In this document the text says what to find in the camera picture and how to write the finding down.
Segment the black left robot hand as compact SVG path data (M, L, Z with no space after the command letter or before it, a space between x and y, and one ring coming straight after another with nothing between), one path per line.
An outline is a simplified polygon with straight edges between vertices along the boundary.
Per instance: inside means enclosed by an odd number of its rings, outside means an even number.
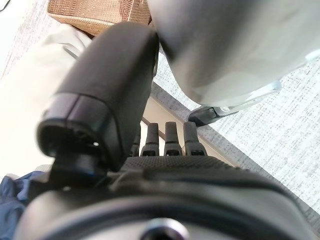
M283 187L209 156L194 122L138 129L158 61L156 32L118 23L96 37L36 129L54 158L32 179L16 240L313 240Z

